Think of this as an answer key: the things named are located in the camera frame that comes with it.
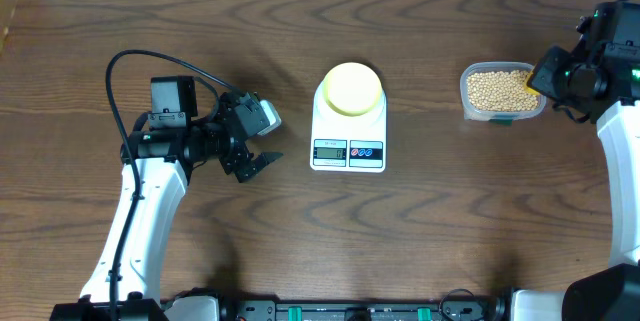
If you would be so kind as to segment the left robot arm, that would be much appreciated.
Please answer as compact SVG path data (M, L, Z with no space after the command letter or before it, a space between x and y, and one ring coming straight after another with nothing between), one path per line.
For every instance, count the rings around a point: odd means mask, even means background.
M271 102L231 91L216 97L199 117L192 76L155 77L151 109L121 149L121 196L105 247L75 303L58 304L54 320L232 320L232 304L203 290L164 304L160 279L177 208L192 172L217 159L226 174L247 182L280 158L251 153L246 142L276 129L281 118Z

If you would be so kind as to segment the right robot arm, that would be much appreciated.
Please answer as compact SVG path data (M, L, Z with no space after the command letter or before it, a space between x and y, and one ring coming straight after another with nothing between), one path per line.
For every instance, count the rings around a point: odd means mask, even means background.
M576 123L596 126L608 170L612 241L606 270L572 283L563 320L639 317L639 6L599 3L572 51L550 48L526 84Z

